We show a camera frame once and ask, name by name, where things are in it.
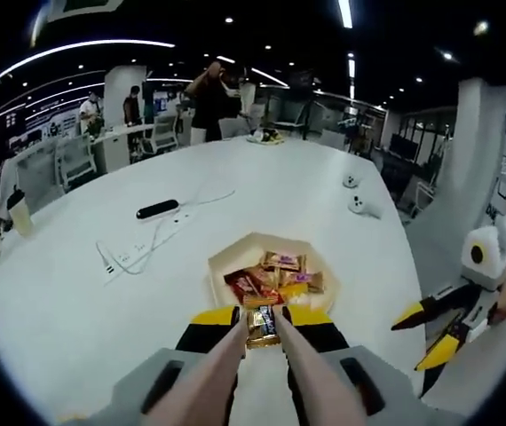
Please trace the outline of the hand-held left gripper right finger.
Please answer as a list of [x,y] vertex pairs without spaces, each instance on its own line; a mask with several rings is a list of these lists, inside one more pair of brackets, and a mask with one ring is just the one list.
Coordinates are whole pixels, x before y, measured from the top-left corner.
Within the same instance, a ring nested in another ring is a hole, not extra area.
[[286,308],[288,381],[302,425],[459,425],[424,404],[408,377],[363,346],[351,347],[322,311]]

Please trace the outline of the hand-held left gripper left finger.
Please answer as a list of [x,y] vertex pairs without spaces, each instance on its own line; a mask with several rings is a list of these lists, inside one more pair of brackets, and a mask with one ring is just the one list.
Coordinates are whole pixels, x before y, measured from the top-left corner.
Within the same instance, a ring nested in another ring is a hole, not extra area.
[[65,425],[140,425],[178,379],[210,352],[239,322],[236,305],[201,312],[179,338],[175,348],[161,348],[135,367],[113,388],[109,404],[96,414],[74,416]]

